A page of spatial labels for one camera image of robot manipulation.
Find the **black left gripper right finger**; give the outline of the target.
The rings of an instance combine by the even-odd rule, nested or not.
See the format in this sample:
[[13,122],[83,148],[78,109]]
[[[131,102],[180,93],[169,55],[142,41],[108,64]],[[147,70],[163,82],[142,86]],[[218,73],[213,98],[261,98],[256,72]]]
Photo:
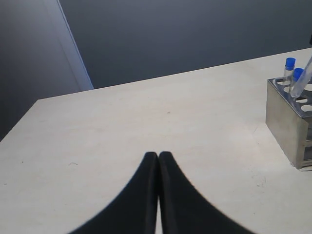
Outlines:
[[184,175],[171,152],[159,157],[159,202],[164,234],[248,234],[207,201]]

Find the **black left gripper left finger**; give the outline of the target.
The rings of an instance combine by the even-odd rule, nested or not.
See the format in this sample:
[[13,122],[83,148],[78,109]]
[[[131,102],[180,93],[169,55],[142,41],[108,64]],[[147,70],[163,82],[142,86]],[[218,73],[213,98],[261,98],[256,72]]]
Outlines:
[[154,234],[157,216],[157,154],[145,153],[136,172],[97,215],[73,234]]

